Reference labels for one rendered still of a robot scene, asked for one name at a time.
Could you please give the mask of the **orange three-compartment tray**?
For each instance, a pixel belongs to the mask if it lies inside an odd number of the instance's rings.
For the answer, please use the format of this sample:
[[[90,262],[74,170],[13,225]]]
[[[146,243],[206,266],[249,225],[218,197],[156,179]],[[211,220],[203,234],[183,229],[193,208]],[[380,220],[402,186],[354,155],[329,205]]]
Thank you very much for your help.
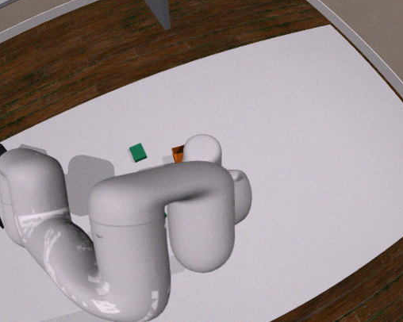
[[[184,148],[184,145],[172,148],[175,163],[181,163],[182,162],[183,148]]]

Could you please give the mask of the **green rectangular block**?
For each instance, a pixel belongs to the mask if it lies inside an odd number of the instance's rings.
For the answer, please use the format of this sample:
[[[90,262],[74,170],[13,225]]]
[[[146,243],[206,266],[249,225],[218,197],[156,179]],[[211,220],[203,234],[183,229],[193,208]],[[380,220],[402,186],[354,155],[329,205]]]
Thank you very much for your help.
[[[147,155],[146,155],[141,143],[130,147],[129,150],[131,151],[131,154],[132,154],[132,157],[134,158],[135,163],[147,158]]]

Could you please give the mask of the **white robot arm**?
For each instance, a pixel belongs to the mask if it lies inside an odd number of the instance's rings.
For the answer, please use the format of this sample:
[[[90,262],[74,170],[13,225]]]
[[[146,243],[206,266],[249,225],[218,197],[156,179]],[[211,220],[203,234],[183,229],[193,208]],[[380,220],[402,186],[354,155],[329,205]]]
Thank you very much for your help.
[[[171,293],[165,206],[171,250],[186,269],[208,273],[232,254],[252,193],[247,175],[221,158],[217,139],[198,134],[181,163],[98,182],[88,197],[92,241],[71,220],[59,161],[11,149],[0,156],[0,218],[78,307],[113,322],[147,322]]]

